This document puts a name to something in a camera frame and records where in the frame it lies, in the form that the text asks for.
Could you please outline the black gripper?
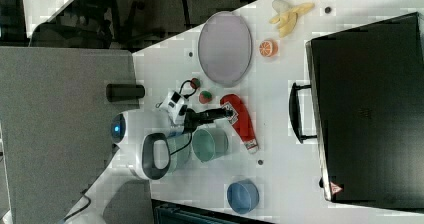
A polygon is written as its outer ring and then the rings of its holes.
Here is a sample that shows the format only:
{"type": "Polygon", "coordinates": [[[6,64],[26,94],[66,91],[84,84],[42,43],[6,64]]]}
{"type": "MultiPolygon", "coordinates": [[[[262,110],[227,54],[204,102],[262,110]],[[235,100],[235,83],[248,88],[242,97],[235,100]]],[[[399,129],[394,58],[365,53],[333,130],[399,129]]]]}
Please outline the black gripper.
{"type": "MultiPolygon", "coordinates": [[[[217,108],[214,110],[216,118],[228,118],[233,116],[233,111],[227,108],[217,108]]],[[[213,111],[206,110],[202,112],[195,112],[193,109],[188,108],[184,119],[184,133],[193,133],[199,126],[210,124],[214,121],[213,111]]]]}

